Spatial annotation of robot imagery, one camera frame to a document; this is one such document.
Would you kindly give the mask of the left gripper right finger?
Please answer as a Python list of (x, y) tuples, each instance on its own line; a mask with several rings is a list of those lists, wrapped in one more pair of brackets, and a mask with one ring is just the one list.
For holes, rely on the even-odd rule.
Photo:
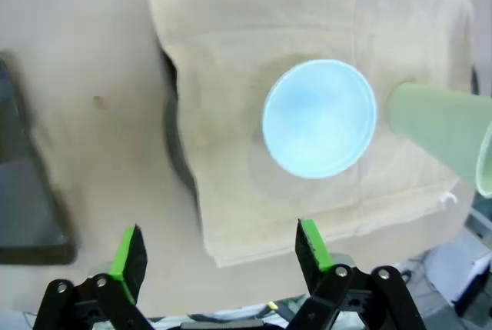
[(289, 329), (330, 329), (342, 312), (356, 313), (366, 329), (425, 329), (400, 272), (393, 266), (370, 274), (335, 263), (312, 219), (298, 221), (295, 253), (309, 297)]

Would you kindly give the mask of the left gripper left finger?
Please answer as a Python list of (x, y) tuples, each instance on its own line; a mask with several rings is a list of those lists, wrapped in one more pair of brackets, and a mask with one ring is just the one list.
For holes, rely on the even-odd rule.
[(107, 272), (74, 285), (51, 281), (36, 316), (34, 329), (92, 329), (110, 322), (114, 329), (151, 329), (137, 307), (148, 257), (139, 226), (125, 229)]

